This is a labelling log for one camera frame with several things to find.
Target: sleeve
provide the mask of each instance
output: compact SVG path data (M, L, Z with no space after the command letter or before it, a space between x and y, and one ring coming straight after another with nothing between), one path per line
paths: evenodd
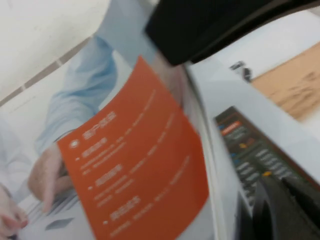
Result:
M35 142L41 154L63 134L93 117L114 88L117 69L113 49L96 34L71 60L64 86L50 103L45 129Z
M15 194L28 178L32 162L24 154L21 142L0 116L0 183Z
M113 49L131 67L139 55L152 63L155 50L143 35L150 12L141 0L111 1L97 33L72 58L63 89L50 101L45 129L35 142L39 154L99 111L117 80Z

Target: hand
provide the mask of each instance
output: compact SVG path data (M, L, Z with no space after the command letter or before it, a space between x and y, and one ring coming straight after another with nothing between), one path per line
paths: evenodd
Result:
M36 198L43 201L43 212L48 212L55 196L73 187L66 172L61 152L56 143L38 158L28 179L28 186Z
M0 186L0 240L16 235L19 229L28 224L28 216Z

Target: icon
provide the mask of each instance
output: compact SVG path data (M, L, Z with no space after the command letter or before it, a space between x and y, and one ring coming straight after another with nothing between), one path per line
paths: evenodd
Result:
M272 173L270 171L266 171L263 173L264 177L269 177Z
M70 147L71 149L74 149L74 148L78 147L79 143L80 143L79 140L78 140L78 139L75 139L75 140L73 140L72 142L70 142L69 147Z
M246 149L246 148L247 148L247 145L244 144L244 143L240 143L240 144L239 144L239 147L240 147L241 149Z

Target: orange label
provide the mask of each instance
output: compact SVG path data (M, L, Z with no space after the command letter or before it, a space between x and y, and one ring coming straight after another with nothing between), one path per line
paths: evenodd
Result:
M209 196L199 136L142 58L58 145L98 240L173 240Z
M221 131L221 134L223 136L231 133L233 130L235 130L237 127L241 126L241 122L240 121L235 121L233 123L231 123L229 126L227 126L225 129L223 129Z

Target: magazine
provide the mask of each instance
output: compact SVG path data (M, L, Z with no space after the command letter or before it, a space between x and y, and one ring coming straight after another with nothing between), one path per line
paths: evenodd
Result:
M132 71L117 52L114 58L121 71L101 111L58 142L75 190L58 196L47 214L32 194L21 195L29 224L18 238L214 239L199 112L187 76L178 70L171 95L143 59ZM67 68L68 63L1 107L32 162L44 104L61 88ZM23 122L17 121L21 116ZM83 137L85 145L74 141Z

